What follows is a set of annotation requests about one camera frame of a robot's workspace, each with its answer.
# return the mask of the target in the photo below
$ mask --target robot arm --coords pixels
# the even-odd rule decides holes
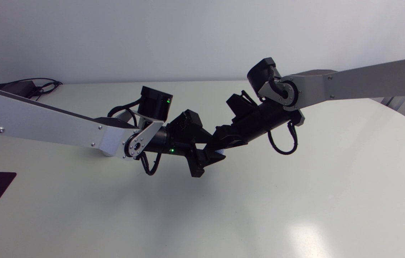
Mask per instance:
[[[204,167],[223,160],[220,150],[246,145],[251,140],[289,122],[294,126],[304,122],[301,108],[326,100],[405,95],[405,60],[362,67],[342,72],[312,70],[281,77],[272,58],[263,59],[247,75],[260,98],[256,104],[244,91],[233,94],[227,104],[235,114],[232,124],[216,128],[210,134],[202,127],[197,113],[186,110],[172,122],[165,123],[172,95],[143,87],[136,102],[112,109],[110,115],[126,110],[115,118],[88,118],[65,110],[31,101],[0,90],[0,134],[81,147],[97,148],[107,156],[125,160],[142,160],[148,170],[145,152],[186,157],[191,175],[200,177]],[[137,126],[128,121],[139,116]],[[204,149],[197,149],[204,143]]]

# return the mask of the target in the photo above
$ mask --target black power adapter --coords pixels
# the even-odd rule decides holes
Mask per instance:
[[[38,91],[33,81],[0,83],[0,90],[24,98],[30,98]]]

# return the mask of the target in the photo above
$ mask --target circular joint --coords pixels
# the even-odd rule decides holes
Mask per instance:
[[[140,143],[136,143],[134,141],[136,137],[137,134],[132,134],[131,137],[127,139],[126,144],[124,145],[124,155],[126,155],[127,157],[132,157],[134,155],[134,151],[137,150],[135,149],[135,146],[137,146],[137,144],[139,144],[140,147]]]
[[[278,98],[278,103],[284,106],[294,106],[298,101],[298,88],[291,80],[286,80],[276,84],[277,89],[274,90],[281,97]]]

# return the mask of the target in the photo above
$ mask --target aluminum arm segment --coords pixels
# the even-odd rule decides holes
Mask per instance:
[[[164,123],[145,119],[151,124],[140,130],[127,121],[92,119],[0,90],[0,134],[9,137],[96,148],[108,156],[129,160],[146,147]],[[132,146],[127,155],[126,143]]]
[[[405,96],[405,60],[336,72],[312,70],[276,80],[279,90],[265,83],[258,95],[270,98],[293,111],[327,100]]]

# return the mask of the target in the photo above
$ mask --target white tabletop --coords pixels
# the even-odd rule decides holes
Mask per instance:
[[[169,122],[189,108],[211,133],[234,117],[230,95],[254,96],[246,81],[112,83],[40,100],[105,116],[142,85],[174,95]],[[302,112],[296,153],[264,135],[201,178],[184,157],[148,176],[98,150],[0,135],[0,171],[18,173],[0,199],[0,258],[405,257],[405,117],[368,99]],[[286,126],[273,136],[292,147]]]

